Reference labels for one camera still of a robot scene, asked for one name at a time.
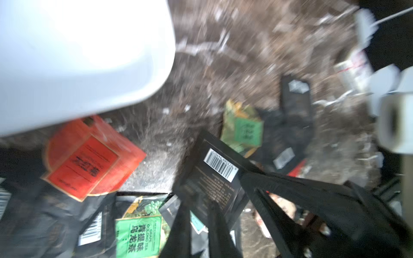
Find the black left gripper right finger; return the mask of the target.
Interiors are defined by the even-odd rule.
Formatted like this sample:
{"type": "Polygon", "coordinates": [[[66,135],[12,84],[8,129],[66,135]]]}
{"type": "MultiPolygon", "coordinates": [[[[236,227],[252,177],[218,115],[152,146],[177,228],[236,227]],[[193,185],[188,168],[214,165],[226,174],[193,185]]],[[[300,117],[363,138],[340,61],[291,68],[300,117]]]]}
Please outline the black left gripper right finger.
{"type": "Polygon", "coordinates": [[[211,201],[208,214],[209,257],[210,258],[241,258],[236,249],[225,218],[217,202],[211,201]]]}

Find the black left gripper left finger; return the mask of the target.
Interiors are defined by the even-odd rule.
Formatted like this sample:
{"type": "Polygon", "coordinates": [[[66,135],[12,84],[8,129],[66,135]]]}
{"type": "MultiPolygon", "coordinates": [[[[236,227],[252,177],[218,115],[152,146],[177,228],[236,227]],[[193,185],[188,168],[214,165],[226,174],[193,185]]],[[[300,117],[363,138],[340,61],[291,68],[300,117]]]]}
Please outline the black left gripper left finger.
{"type": "Polygon", "coordinates": [[[181,203],[159,258],[191,258],[190,210],[181,203]]]}

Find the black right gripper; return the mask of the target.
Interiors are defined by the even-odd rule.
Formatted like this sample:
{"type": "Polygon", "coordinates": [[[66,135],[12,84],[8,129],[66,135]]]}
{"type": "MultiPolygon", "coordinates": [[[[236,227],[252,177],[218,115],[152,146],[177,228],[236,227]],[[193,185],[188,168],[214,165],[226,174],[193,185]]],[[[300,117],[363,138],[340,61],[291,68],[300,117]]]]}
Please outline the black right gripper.
{"type": "Polygon", "coordinates": [[[283,258],[410,258],[413,233],[377,195],[343,185],[285,175],[246,173],[241,185],[283,258]],[[271,199],[276,194],[310,212],[294,222],[271,199]]]}

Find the black tea bag with barcode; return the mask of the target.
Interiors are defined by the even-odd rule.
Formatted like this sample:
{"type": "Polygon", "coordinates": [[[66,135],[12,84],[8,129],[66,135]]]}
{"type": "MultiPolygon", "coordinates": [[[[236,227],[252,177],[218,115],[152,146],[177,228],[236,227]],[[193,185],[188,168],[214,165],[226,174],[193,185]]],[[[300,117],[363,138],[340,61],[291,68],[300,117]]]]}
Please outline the black tea bag with barcode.
{"type": "Polygon", "coordinates": [[[209,204],[218,203],[228,228],[233,228],[249,201],[240,178],[262,171],[249,160],[202,130],[183,162],[173,192],[208,226],[209,204]]]}

